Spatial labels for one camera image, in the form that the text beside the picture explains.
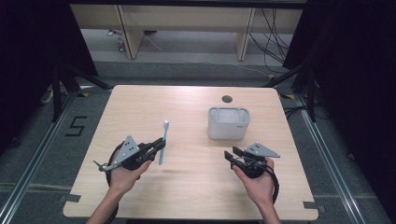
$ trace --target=wooden tabletop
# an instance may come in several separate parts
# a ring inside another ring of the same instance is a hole
[[[222,97],[231,96],[230,103]],[[212,140],[207,136],[212,106],[244,107],[250,113],[245,137]],[[242,182],[224,159],[224,150],[260,142],[280,154],[275,172],[280,184],[276,211],[282,220],[314,220],[313,202],[303,166],[282,105],[274,89],[192,86],[117,86],[114,88],[81,164],[67,202],[68,217],[89,217],[108,190],[105,163],[114,148],[131,135],[137,144],[163,137],[169,121],[163,165],[156,160],[125,194],[118,217],[152,219],[261,219]]]

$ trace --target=background table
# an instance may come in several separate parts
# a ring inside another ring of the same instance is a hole
[[[229,95],[231,103],[221,98]],[[243,140],[208,138],[211,106],[244,107],[251,121]],[[107,162],[127,135],[136,143],[163,136],[163,120],[170,122],[163,165],[156,161],[120,202],[118,217],[164,219],[261,219],[242,182],[230,169],[223,152],[260,142],[279,153],[274,159],[280,183],[276,210],[283,220],[313,220],[313,202],[304,169],[277,93],[273,89],[186,86],[117,86],[99,122],[67,202],[68,217],[88,217],[108,189],[105,175],[93,160]]]

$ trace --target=plastic container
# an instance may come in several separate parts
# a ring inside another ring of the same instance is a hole
[[[209,138],[241,140],[250,123],[250,113],[241,107],[210,107],[208,120]]]

